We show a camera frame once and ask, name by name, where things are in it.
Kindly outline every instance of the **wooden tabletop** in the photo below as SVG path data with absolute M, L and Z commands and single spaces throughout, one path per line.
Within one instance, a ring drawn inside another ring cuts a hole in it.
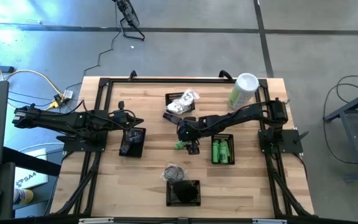
M 84 77 L 79 99 L 87 108 L 94 108 L 100 77 Z M 270 97 L 287 99 L 284 81 L 269 78 Z M 206 116 L 233 111 L 227 99 L 233 85 L 206 83 L 115 83 L 109 111 L 117 109 L 119 101 L 144 122 L 137 127 L 146 128 L 142 158 L 118 156 L 122 131 L 109 132 L 106 150 L 102 153 L 98 181 L 94 195 L 94 217 L 205 217 L 250 218 L 273 217 L 272 199 L 264 155 L 257 140 L 259 122 L 250 121 L 229 128 L 223 133 L 234 135 L 236 164 L 212 165 L 211 138 L 200 139 L 200 154 L 188 155 L 186 150 L 176 151 L 176 126 L 162 118 L 165 94 L 183 92 L 192 88 L 200 95 L 196 109 L 184 116 Z M 104 106 L 106 91 L 102 96 Z M 289 121 L 284 129 L 292 129 Z M 74 152 L 62 164 L 51 212 L 57 211 L 76 189 L 83 163 L 83 152 Z M 287 184 L 304 208 L 313 213 L 308 183 L 302 163 L 292 154 L 283 154 Z M 166 207 L 165 182 L 161 173 L 169 164 L 187 170 L 187 179 L 200 180 L 200 207 Z M 85 189 L 83 206 L 88 197 Z M 284 211 L 279 190 L 280 208 Z

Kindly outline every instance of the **concrete floor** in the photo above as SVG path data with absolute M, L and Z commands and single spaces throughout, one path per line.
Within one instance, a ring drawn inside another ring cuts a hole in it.
M 114 4 L 110 0 L 90 2 L 0 0 L 0 22 L 114 27 Z M 142 27 L 258 28 L 252 0 L 132 0 L 132 3 Z M 260 6 L 266 29 L 358 30 L 358 1 L 260 0 Z M 98 54 L 109 48 L 115 35 L 115 32 L 0 30 L 0 64 L 43 72 L 64 90 L 82 80 L 84 69 L 96 65 Z M 114 42 L 114 51 L 104 54 L 101 66 L 86 75 L 129 75 L 136 70 L 140 76 L 215 77 L 225 69 L 234 76 L 242 72 L 267 76 L 259 34 L 147 32 L 145 35 L 145 42 L 120 35 Z M 303 140 L 303 148 L 316 214 L 358 221 L 358 182 L 342 180 L 343 175 L 354 171 L 354 166 L 330 155 L 321 122 L 328 90 L 341 77 L 358 75 L 358 35 L 267 35 L 267 44 L 274 77 L 285 79 L 295 125 L 300 131 L 310 131 Z M 358 79 L 347 82 L 358 85 Z M 80 87 L 73 89 L 78 94 Z M 12 78 L 11 90 L 47 98 L 55 93 L 43 79 L 31 74 Z M 358 96 L 358 91 L 350 87 L 341 91 L 349 100 Z M 342 104 L 332 94 L 327 110 Z M 11 119 L 12 110 L 7 116 L 6 146 L 21 149 L 57 142 L 53 131 L 15 129 Z M 341 123 L 333 122 L 327 129 L 333 151 L 351 161 Z M 342 134 L 342 138 L 331 138 L 334 133 Z M 30 134 L 33 139 L 24 141 Z M 18 213 L 40 214 L 42 209 L 40 206 L 35 211 Z

